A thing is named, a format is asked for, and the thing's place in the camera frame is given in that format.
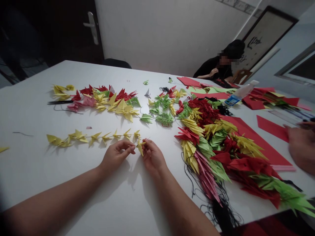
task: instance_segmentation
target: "table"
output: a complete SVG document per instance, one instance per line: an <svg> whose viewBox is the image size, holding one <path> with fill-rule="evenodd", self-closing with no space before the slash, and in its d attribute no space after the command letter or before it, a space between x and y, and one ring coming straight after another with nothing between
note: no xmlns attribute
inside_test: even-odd
<svg viewBox="0 0 315 236"><path fill-rule="evenodd" d="M169 77L177 84L168 83ZM143 84L145 80L149 80L148 85ZM174 137L179 132L177 127L182 126L180 121L178 124L174 122L173 127L164 128L155 121L143 124L138 118L130 123L107 111L97 113L88 109L84 115L54 111L53 106L47 105L53 100L53 84L73 84L76 89L83 89L89 84L93 87L110 84L116 92L122 88L126 92L137 90L142 113L149 111L148 99L144 97L148 89L153 98L161 93L160 87L176 85L179 89L185 88L174 75L64 61L12 87L0 89L0 146L10 146L9 150L0 154L0 186L5 209L74 178L101 162L106 151L103 144L90 148L88 144L75 144L55 149L46 139L46 134L65 138L75 129L88 135L100 131L102 134L115 132L116 128L121 134L130 128L132 133L140 130L141 137L150 137L160 147L170 171L191 197L192 185L184 172L182 148ZM231 108L231 112L241 117L297 168L296 172L282 172L280 176L292 180L308 197L314 197L315 188L311 186L315 185L315 177L294 164L288 152L288 143L258 128L256 114L280 125L286 122L264 110L253 111L245 105ZM13 131L34 137L13 134ZM141 158L137 150L136 155L130 155L60 235L170 235L153 182ZM243 217L244 223L278 212L270 201L240 190L235 182L225 183L225 186L232 208ZM198 206L202 204L197 197L193 201Z"/></svg>

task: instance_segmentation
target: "framed picture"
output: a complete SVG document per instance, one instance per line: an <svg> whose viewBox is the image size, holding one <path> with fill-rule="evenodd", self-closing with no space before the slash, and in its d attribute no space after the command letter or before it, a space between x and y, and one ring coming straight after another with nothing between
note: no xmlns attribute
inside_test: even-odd
<svg viewBox="0 0 315 236"><path fill-rule="evenodd" d="M244 54L236 65L251 70L299 20L267 6L243 38Z"/></svg>

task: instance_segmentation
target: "bottle cap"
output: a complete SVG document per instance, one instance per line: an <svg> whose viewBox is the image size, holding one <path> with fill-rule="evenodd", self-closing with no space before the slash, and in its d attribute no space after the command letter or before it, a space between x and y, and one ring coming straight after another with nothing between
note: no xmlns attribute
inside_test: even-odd
<svg viewBox="0 0 315 236"><path fill-rule="evenodd" d="M257 84L259 84L259 81L257 81L257 80L252 80L249 84L257 85Z"/></svg>

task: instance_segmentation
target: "water bottle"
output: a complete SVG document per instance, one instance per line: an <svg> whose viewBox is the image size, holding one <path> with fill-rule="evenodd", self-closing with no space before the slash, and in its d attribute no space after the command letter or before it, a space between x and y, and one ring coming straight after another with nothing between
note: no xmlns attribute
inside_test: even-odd
<svg viewBox="0 0 315 236"><path fill-rule="evenodd" d="M245 85L239 88L238 90L236 90L228 99L225 100L225 102L222 105L227 106L227 107L234 106L234 104L238 103L248 94L250 94L251 91L253 91L255 85L257 84L259 84L259 81L252 80L248 85Z"/></svg>

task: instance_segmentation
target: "black shirt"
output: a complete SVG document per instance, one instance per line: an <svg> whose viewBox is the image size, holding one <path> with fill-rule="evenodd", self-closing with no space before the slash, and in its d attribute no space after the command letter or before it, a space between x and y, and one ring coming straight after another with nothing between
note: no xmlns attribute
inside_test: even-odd
<svg viewBox="0 0 315 236"><path fill-rule="evenodd" d="M216 80L216 79L223 80L227 77L233 76L230 65L217 67L217 65L219 65L219 61L220 61L220 58L218 56L214 58L210 58L208 61L203 63L202 66L197 70L197 72L194 74L194 78L197 78L200 75L210 74L210 72L214 68L217 68L219 72L215 73L211 78L207 78L208 80Z"/></svg>

